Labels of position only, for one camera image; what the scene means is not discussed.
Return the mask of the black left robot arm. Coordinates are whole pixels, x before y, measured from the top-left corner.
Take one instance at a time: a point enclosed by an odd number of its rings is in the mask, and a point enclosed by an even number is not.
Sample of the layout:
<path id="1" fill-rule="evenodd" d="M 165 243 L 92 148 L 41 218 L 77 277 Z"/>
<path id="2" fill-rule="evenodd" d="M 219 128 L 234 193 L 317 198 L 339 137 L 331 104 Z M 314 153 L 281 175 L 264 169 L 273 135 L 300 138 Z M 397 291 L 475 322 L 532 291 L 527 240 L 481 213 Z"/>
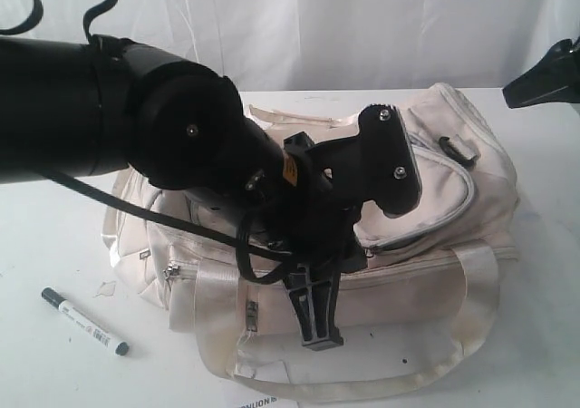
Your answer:
<path id="1" fill-rule="evenodd" d="M 364 268 L 353 226 L 365 196 L 343 191 L 334 160 L 358 141 L 273 141 L 235 85 L 207 67 L 128 39 L 1 42 L 1 180 L 55 181 L 108 206 L 231 246 L 250 282 L 282 282 L 303 343 L 342 344 L 341 274 Z M 223 215 L 227 235 L 133 206 L 84 185 L 133 168 Z"/>

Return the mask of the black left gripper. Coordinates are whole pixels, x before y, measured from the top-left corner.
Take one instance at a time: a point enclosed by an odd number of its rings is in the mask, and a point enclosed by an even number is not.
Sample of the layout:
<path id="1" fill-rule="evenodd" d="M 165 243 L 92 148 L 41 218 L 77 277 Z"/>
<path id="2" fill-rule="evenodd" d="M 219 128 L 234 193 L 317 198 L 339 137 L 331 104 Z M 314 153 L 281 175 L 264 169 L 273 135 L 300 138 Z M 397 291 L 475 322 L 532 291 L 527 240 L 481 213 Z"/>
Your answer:
<path id="1" fill-rule="evenodd" d="M 252 271 L 251 241 L 266 246 L 284 278 L 285 292 L 300 328 L 302 346 L 328 350 L 343 345 L 335 324 L 341 265 L 366 263 L 353 224 L 362 197 L 343 190 L 344 166 L 332 157 L 353 148 L 355 139 L 316 142 L 300 131 L 277 143 L 264 131 L 244 137 L 247 209 L 244 213 L 244 270 Z"/>

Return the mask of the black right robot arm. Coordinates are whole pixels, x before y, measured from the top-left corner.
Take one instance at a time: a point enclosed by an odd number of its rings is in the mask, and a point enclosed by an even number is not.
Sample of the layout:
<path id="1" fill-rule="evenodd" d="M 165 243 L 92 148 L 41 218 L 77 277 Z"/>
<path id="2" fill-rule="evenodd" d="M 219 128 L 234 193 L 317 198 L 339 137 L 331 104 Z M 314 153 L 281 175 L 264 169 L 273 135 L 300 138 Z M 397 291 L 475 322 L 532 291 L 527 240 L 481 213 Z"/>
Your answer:
<path id="1" fill-rule="evenodd" d="M 553 44 L 528 71 L 508 83 L 502 94 L 510 109 L 561 102 L 579 103 L 579 39 Z"/>

